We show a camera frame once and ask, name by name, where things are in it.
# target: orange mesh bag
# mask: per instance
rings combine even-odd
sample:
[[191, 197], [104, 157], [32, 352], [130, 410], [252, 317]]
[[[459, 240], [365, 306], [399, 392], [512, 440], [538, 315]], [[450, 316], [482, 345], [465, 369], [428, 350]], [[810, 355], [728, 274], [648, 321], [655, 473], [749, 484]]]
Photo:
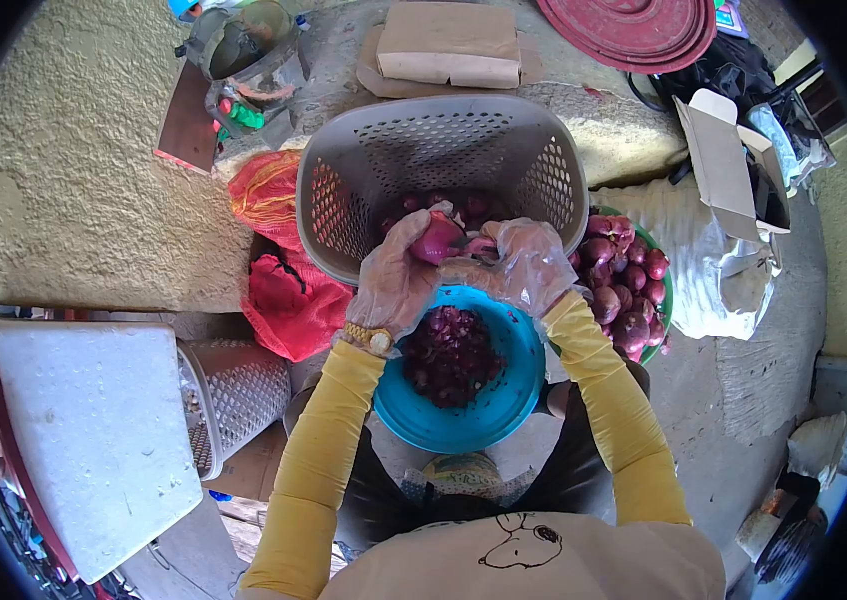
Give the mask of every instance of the orange mesh bag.
[[252, 159], [229, 183], [237, 219], [276, 242], [280, 256], [250, 265], [249, 294], [240, 302], [256, 341], [297, 362], [330, 346], [345, 323], [353, 289], [318, 269], [297, 233], [300, 152], [277, 151]]

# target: red plastic lid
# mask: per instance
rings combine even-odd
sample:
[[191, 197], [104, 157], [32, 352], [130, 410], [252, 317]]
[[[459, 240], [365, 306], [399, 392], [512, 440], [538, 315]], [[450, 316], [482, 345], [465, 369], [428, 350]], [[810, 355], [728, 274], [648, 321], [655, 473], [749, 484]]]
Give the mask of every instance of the red plastic lid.
[[716, 36], [713, 0], [537, 0], [547, 20], [599, 63], [633, 73], [690, 66]]

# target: hand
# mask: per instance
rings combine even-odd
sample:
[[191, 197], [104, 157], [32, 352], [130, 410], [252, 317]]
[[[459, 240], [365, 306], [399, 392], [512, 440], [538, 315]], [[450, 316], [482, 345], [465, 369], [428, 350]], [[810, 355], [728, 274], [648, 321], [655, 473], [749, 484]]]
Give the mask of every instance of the hand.
[[437, 267], [413, 258], [407, 248], [430, 226], [431, 211], [451, 209], [450, 202], [440, 202], [393, 226], [383, 244], [360, 265], [360, 287], [346, 308], [347, 321], [367, 330], [387, 330], [393, 342], [417, 328], [433, 303], [440, 278]]
[[480, 234], [496, 240], [500, 261], [484, 267], [470, 258], [447, 258], [439, 270], [443, 282], [483, 290], [494, 300], [537, 318], [578, 278], [563, 253], [560, 235], [549, 222], [525, 217], [488, 221]]

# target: watch face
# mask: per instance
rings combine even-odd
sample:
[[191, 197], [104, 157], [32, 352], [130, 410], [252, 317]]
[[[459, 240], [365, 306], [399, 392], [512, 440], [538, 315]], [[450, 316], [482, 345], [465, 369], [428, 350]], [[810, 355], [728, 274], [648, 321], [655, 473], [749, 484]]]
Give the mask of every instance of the watch face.
[[369, 349], [373, 353], [385, 353], [390, 349], [391, 342], [389, 334], [378, 331], [369, 339]]

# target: white plastic bag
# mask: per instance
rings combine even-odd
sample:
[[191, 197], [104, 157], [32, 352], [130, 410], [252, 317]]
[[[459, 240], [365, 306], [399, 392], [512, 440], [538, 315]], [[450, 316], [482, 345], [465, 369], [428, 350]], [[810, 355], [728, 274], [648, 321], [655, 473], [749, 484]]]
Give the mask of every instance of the white plastic bag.
[[700, 201], [693, 174], [677, 185], [655, 179], [640, 186], [603, 188], [591, 192], [590, 199], [639, 223], [670, 259], [675, 328], [696, 339], [750, 339], [780, 272], [771, 234], [761, 243], [724, 234], [709, 206]]

